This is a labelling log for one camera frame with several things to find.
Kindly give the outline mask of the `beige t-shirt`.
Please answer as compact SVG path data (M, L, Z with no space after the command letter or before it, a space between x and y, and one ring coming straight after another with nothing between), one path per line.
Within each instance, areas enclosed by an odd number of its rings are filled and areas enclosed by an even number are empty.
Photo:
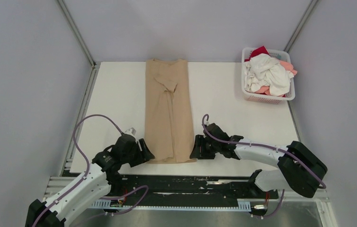
M152 163L194 162L194 126L187 60L146 61L145 142Z

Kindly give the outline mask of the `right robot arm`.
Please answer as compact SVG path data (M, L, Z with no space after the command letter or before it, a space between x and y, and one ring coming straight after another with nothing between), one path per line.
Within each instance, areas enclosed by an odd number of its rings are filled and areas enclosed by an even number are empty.
M212 123L196 135L191 159L214 159L219 153L225 158L251 160L274 167L274 170L256 170L250 177L248 192L261 197L271 190L293 190L312 198L318 189L325 189L323 178L327 166L303 143L293 141L287 146L273 146L253 142L243 136L228 136Z

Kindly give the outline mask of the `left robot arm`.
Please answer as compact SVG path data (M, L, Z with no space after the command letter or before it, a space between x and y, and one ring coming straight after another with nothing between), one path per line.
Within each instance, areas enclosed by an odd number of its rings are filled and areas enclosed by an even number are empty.
M155 156L144 139L123 133L115 144L97 153L87 169L46 201L33 201L28 208L27 227L66 227L96 200L110 194L123 199L122 165L135 167Z

